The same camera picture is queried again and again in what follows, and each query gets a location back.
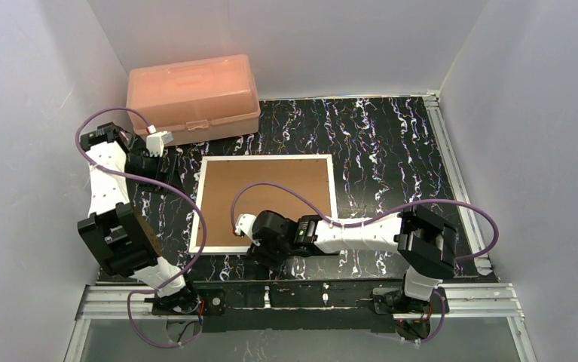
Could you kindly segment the brown backing board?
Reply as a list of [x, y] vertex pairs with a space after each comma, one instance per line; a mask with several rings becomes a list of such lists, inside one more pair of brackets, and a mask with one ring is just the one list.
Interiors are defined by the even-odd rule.
[[234, 235], [231, 220], [272, 210], [297, 220], [317, 207], [337, 217], [331, 155], [205, 156], [201, 162], [196, 204], [206, 226], [194, 216], [189, 250], [205, 254], [244, 254], [250, 241]]

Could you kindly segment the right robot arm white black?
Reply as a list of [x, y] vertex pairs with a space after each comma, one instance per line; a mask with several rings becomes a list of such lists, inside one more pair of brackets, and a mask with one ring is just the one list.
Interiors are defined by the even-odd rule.
[[407, 207], [376, 221], [328, 221], [306, 215], [294, 221], [271, 210], [241, 214], [234, 234], [250, 239], [247, 255], [269, 269], [291, 256], [335, 255], [344, 250], [398, 253], [408, 264], [402, 295], [423, 302], [455, 276], [457, 228], [422, 207]]

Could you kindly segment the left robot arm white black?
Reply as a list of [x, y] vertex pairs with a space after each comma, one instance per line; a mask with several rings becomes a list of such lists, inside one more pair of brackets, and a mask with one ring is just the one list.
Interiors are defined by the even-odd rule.
[[162, 170], [163, 161], [142, 147], [130, 151], [130, 135], [108, 123], [81, 136], [86, 155], [113, 172], [90, 168], [91, 202], [87, 218], [78, 222], [78, 233], [107, 275], [135, 278], [156, 289], [164, 298], [185, 289], [179, 267], [162, 255], [162, 246], [153, 228], [132, 204], [127, 190], [127, 172], [163, 183], [173, 173]]

